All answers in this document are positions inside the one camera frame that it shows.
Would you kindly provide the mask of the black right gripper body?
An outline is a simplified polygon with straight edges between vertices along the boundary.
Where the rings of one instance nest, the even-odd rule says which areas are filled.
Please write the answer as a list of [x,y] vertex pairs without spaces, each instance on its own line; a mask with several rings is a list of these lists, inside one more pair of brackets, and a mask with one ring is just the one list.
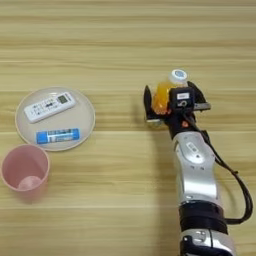
[[177,134],[182,132],[199,132],[202,133],[196,125],[196,117],[194,113],[196,111],[210,110],[211,106],[209,103],[196,103],[194,108],[181,108],[180,110],[172,110],[167,114],[157,114],[153,108],[147,106],[145,108],[146,121],[164,123],[170,132],[171,138],[174,138]]

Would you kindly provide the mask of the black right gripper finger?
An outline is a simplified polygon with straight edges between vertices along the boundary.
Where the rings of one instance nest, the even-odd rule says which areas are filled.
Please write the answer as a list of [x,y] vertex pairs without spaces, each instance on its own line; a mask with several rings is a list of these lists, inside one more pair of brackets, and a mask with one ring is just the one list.
[[150,117],[152,114],[152,95],[148,85],[146,85],[144,89],[143,101],[144,101],[146,116]]
[[196,104],[203,104],[206,103],[205,96],[203,92],[191,81],[187,82],[189,91],[192,93],[193,101]]

